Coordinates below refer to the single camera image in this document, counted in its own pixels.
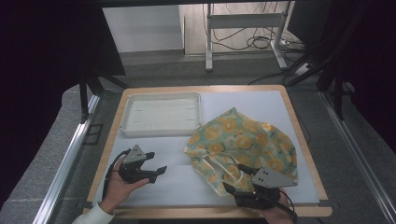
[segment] floral cloth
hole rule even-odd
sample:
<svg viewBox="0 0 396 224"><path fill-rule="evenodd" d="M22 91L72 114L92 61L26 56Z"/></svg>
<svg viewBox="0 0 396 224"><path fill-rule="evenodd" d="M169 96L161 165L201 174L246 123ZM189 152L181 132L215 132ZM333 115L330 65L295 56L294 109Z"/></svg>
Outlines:
<svg viewBox="0 0 396 224"><path fill-rule="evenodd" d="M289 137L266 122L252 120L230 109L209 121L195 133L184 152L191 157L196 172L220 196L227 195L222 182L237 190L253 191L251 175L237 164L271 168L297 178L296 150Z"/></svg>

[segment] wooden board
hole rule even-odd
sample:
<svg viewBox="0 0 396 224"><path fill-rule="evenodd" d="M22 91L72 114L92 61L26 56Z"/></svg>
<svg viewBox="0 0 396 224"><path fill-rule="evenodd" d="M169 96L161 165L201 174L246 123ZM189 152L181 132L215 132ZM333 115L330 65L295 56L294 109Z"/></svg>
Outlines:
<svg viewBox="0 0 396 224"><path fill-rule="evenodd" d="M125 90L121 99L120 104L113 120L113 124L108 135L104 153L100 160L99 166L95 178L92 182L92 187L87 201L92 202L94 200L96 191L99 187L101 179L106 171L107 161L110 156L110 152L113 148L113 144L116 139L118 128L120 127L120 120L122 113L126 105L128 96L133 93L153 93L153 92L178 92L178 91L197 91L197 92L226 92L226 91L279 91L283 98L284 104L288 110L288 114L293 126L293 129L297 135L301 150L303 152L305 161L308 165L309 171L314 179L315 186L318 190L318 197L321 201L327 201L328 197L321 183L318 175L317 168L312 159L308 145L305 142L304 135L297 117L292 108L290 98L286 92L286 89L280 85L260 85L260 86L199 86L199 87L163 87L163 88L137 88ZM299 217L327 217L332 213L332 208L329 206L318 206L318 204L296 206L296 212ZM133 219L144 219L144 218L241 218L241 217L257 217L255 213L250 212L245 208L238 207L221 207L221 208L169 208L169 207L156 207L156 208L121 208L116 210L116 216L133 218Z"/></svg>

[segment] gray floor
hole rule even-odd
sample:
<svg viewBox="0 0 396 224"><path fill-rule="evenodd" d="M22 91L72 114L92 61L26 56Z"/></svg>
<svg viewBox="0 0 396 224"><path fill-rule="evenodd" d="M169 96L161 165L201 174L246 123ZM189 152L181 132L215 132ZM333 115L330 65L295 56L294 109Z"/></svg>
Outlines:
<svg viewBox="0 0 396 224"><path fill-rule="evenodd" d="M212 73L205 72L202 56L156 55L148 56L141 61L143 63L137 63L139 60L134 57L122 55L127 77L119 77L132 87L246 85L256 78L279 72L272 53L218 55L215 57ZM315 89L317 78L311 77L296 87L288 88L288 93L332 203L333 213L330 217L300 217L299 223L388 223ZM276 84L280 79L280 76L269 77L254 84ZM97 139L94 135L86 137L49 223L71 223L81 214L85 205L122 93L122 89L116 85L104 79L102 83L106 91L101 95L96 110L98 113L93 115L91 125L92 129L102 127L101 135ZM396 155L359 114L347 96L344 97L343 108L347 127L359 144L361 152L390 198L396 198ZM35 160L5 203L0 213L0 223L33 222L73 138L79 119L79 90L74 87L64 93L63 107L58 118ZM118 219L112 221L136 222ZM161 223L164 222L175 223L174 220L161 220Z"/></svg>

